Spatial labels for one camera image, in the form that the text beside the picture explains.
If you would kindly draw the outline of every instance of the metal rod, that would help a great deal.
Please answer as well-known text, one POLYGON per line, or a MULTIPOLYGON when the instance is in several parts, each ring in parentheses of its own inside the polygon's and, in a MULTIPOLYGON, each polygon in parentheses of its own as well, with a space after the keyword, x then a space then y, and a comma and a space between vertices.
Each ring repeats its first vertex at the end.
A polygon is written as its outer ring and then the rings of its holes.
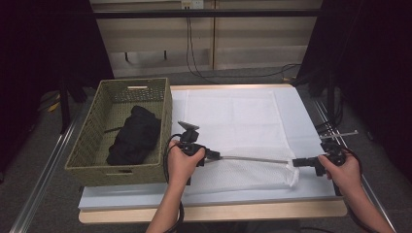
MULTIPOLYGON (((348 15, 347 10, 321 9, 255 9, 255 10, 152 10, 152 11, 94 11, 96 18, 161 18, 161 17, 337 17, 348 15)), ((58 13, 89 15, 88 13, 58 13)))
POLYGON ((74 120, 69 125, 67 131, 64 134, 60 134, 58 141, 51 153, 51 156, 48 162, 46 163, 46 166, 43 169, 42 174, 39 177, 39 180, 36 182, 36 185, 31 191, 29 198, 24 203, 23 208, 18 214, 17 219, 15 220, 15 223, 13 224, 12 229, 10 230, 10 233, 22 233, 27 231, 31 223, 31 220, 36 214, 36 211, 40 206, 43 197, 45 196, 46 189, 49 185, 50 180, 52 179, 52 175, 55 171, 58 161, 63 152, 65 151, 65 148, 72 136, 73 130, 76 127, 78 121, 79 113, 76 114, 74 120))
POLYGON ((320 139, 327 139, 327 138, 336 138, 336 137, 351 136, 351 135, 356 135, 356 134, 359 134, 358 130, 355 130, 354 132, 350 132, 350 133, 339 133, 339 134, 319 136, 319 138, 320 138, 320 139))
MULTIPOLYGON (((255 157, 239 157, 239 156, 222 156, 220 160, 243 160, 243 161, 252 161, 252 162, 266 162, 266 163, 280 163, 280 164, 288 164, 289 161, 287 160, 277 160, 277 159, 267 159, 267 158, 255 158, 255 157)), ((208 159, 205 162, 213 162, 219 160, 211 160, 208 159)))

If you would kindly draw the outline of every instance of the wooden table edge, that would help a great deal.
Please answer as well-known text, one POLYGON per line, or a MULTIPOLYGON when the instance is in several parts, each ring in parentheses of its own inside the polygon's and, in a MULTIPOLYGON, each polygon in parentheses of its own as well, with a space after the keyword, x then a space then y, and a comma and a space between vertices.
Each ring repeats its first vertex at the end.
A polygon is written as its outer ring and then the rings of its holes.
MULTIPOLYGON (((82 223, 150 222, 156 208, 80 211, 82 223)), ((345 216, 343 198, 257 204, 185 207, 185 221, 264 220, 345 216)))

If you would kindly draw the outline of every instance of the white cloth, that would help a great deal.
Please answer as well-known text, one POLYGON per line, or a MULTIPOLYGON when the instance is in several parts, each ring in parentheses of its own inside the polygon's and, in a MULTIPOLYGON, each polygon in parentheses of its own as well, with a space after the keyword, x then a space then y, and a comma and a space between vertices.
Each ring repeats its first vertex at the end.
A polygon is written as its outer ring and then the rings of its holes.
MULTIPOLYGON (((221 156, 295 158, 272 91, 188 90, 184 121, 200 126, 196 143, 221 156)), ((197 168, 185 194, 289 188, 297 178, 291 164, 221 160, 197 168)))

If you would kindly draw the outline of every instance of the basket handle hole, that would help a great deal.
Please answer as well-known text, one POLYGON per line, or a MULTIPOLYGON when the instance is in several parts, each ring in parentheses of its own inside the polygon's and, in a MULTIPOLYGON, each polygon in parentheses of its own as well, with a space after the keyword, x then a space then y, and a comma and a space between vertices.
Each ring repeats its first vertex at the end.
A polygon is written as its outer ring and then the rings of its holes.
POLYGON ((107 173, 107 176, 119 176, 119 175, 133 175, 133 171, 130 169, 121 169, 117 173, 107 173))
POLYGON ((127 87, 129 90, 136 90, 136 89, 147 89, 148 86, 146 85, 130 85, 127 87))

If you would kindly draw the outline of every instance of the forearm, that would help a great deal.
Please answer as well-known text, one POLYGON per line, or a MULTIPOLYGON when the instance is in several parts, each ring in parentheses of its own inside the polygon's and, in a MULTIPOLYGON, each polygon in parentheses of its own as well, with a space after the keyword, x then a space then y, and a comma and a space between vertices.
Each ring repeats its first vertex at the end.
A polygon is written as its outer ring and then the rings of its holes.
POLYGON ((380 232, 394 232, 388 222, 370 202, 364 190, 359 187, 345 195, 348 205, 358 219, 371 229, 380 232))
POLYGON ((168 185, 163 199, 161 200, 160 205, 154 214, 154 218, 152 219, 152 222, 146 232, 165 232, 176 223, 179 205, 184 190, 184 185, 168 185))

